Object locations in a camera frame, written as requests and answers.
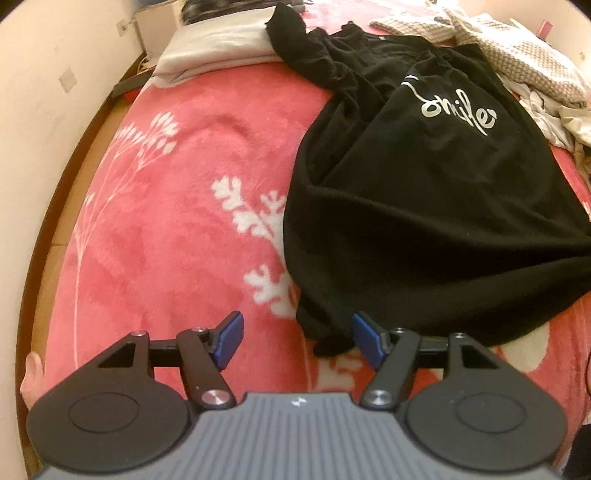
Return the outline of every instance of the black circular pad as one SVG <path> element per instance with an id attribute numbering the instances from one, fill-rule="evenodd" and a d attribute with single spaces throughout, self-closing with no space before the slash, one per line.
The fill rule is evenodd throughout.
<path id="1" fill-rule="evenodd" d="M 525 420 L 525 409 L 512 398 L 478 393 L 460 400 L 456 407 L 460 421 L 477 432 L 506 433 Z"/>
<path id="2" fill-rule="evenodd" d="M 70 420 L 91 433 L 111 433 L 124 429 L 139 414 L 139 404 L 122 393 L 99 392 L 75 402 Z"/>
<path id="3" fill-rule="evenodd" d="M 558 403 L 517 372 L 467 369 L 419 392 L 407 426 L 440 459 L 481 472 L 551 461 L 566 422 Z"/>
<path id="4" fill-rule="evenodd" d="M 190 421 L 185 400 L 129 370 L 74 374 L 35 403 L 27 431 L 43 462 L 115 473 L 149 463 L 179 441 Z"/>

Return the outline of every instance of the pink object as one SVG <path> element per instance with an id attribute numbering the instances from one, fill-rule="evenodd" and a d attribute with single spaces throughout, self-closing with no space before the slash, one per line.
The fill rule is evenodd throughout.
<path id="1" fill-rule="evenodd" d="M 546 38 L 548 38 L 548 35 L 550 34 L 552 27 L 553 25 L 550 22 L 544 20 L 540 25 L 540 28 L 538 29 L 538 33 L 536 33 L 536 36 L 540 40 L 546 41 Z"/>
<path id="2" fill-rule="evenodd" d="M 308 25 L 330 31 L 350 18 L 367 26 L 388 14 L 369 1 L 316 0 L 307 8 Z M 66 252 L 47 387 L 131 330 L 173 338 L 240 310 L 244 340 L 224 372 L 238 398 L 247 391 L 359 395 L 372 371 L 358 351 L 312 355 L 294 318 L 298 288 L 282 252 L 294 157 L 329 97 L 283 64 L 260 64 L 170 89 L 151 86 L 138 98 L 96 172 Z M 554 153 L 579 198 L 590 201 L 568 167 L 572 159 Z M 587 294 L 532 334 L 495 349 L 567 411 L 562 453 L 589 409 L 590 314 Z M 415 390 L 437 375 L 421 371 Z M 156 378 L 182 392 L 178 373 L 157 370 Z"/>
<path id="3" fill-rule="evenodd" d="M 38 353 L 31 352 L 25 360 L 25 378 L 22 379 L 20 388 L 22 399 L 29 410 L 45 391 L 46 385 L 41 357 L 39 357 Z"/>

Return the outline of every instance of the gray gripper base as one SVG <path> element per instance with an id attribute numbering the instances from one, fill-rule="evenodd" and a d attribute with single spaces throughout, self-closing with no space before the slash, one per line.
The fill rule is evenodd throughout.
<path id="1" fill-rule="evenodd" d="M 49 467 L 39 480 L 556 480 L 546 467 L 503 475 L 461 471 L 429 457 L 394 416 L 348 394 L 248 394 L 204 413 L 187 439 L 149 465 L 88 476 Z"/>

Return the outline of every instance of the wall outlet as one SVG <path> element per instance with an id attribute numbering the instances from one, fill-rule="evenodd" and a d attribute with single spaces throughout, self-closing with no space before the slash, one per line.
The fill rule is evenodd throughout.
<path id="1" fill-rule="evenodd" d="M 70 90 L 74 88 L 74 85 L 78 83 L 76 77 L 74 76 L 74 72 L 72 69 L 68 68 L 58 79 L 60 81 L 61 87 L 64 89 L 64 92 L 70 93 Z"/>
<path id="2" fill-rule="evenodd" d="M 129 24 L 125 20 L 121 20 L 116 26 L 120 37 L 123 37 L 123 35 L 125 35 L 129 29 Z"/>

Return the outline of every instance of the black sweatshirt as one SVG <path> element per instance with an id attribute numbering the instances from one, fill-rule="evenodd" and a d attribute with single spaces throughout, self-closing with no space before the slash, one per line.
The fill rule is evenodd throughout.
<path id="1" fill-rule="evenodd" d="M 317 354 L 351 346 L 357 311 L 493 345 L 590 290 L 588 215 L 477 45 L 352 23 L 306 34 L 281 4 L 267 32 L 287 66 L 334 91 L 301 142 L 284 216 Z"/>

